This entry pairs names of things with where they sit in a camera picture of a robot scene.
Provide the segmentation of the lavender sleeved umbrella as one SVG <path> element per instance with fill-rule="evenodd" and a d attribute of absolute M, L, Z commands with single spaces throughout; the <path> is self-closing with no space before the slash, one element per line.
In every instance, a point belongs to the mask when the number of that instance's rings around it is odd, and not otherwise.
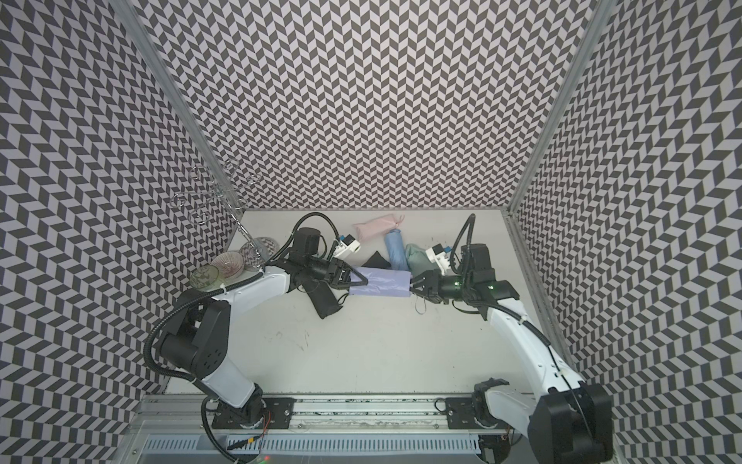
<path fill-rule="evenodd" d="M 413 276 L 409 271 L 361 267 L 361 275 L 352 276 L 359 286 L 350 288 L 352 309 L 370 310 L 384 314 L 427 315 L 428 305 L 415 297 L 411 290 Z"/>

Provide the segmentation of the mint green sleeved umbrella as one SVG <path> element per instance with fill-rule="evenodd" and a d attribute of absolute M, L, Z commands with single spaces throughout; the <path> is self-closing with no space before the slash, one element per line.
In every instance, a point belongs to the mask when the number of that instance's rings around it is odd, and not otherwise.
<path fill-rule="evenodd" d="M 412 276 L 419 276 L 427 271 L 436 271 L 438 267 L 431 262 L 426 254 L 426 249 L 414 244 L 405 247 L 407 265 Z"/>

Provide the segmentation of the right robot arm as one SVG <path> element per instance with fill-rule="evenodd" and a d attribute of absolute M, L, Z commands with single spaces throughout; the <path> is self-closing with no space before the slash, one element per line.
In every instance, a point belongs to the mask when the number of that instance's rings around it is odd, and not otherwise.
<path fill-rule="evenodd" d="M 433 304 L 463 305 L 510 344 L 529 390 L 521 394 L 504 379 L 475 385 L 471 407 L 483 428 L 508 425 L 529 440 L 539 463 L 605 463 L 614 457 L 613 401 L 605 388 L 585 382 L 560 357 L 551 340 L 533 323 L 520 294 L 498 280 L 487 245 L 473 242 L 475 215 L 469 215 L 453 246 L 432 247 L 429 256 L 446 256 L 436 271 L 411 282 L 417 296 Z"/>

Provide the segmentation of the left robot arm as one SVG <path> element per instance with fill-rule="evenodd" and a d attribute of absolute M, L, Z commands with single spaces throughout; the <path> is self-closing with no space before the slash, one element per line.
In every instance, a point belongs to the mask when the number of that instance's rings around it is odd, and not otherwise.
<path fill-rule="evenodd" d="M 365 286 L 368 280 L 345 261 L 359 249 L 352 235 L 334 234 L 327 251 L 319 251 L 322 233 L 301 217 L 287 242 L 249 278 L 207 292 L 189 290 L 154 326 L 144 341 L 143 360 L 165 377 L 197 386 L 236 425 L 256 428 L 268 423 L 263 391 L 232 360 L 233 323 L 260 305 L 301 289 L 322 319 L 340 311 L 340 291 Z"/>

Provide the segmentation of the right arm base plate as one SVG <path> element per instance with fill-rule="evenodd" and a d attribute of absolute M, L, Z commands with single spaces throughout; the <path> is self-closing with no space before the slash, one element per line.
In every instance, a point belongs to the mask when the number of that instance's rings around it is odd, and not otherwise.
<path fill-rule="evenodd" d="M 449 429 L 476 429 L 504 433 L 526 433 L 533 406 L 504 392 L 484 396 L 439 397 L 435 410 L 446 418 Z"/>

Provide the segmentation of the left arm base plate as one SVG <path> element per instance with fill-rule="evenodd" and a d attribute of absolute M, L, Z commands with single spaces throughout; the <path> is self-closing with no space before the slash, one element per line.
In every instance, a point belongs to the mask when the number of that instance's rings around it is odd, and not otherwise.
<path fill-rule="evenodd" d="M 263 397 L 251 400 L 242 408 L 220 402 L 212 419 L 217 430 L 288 429 L 294 414 L 295 398 L 288 396 Z"/>

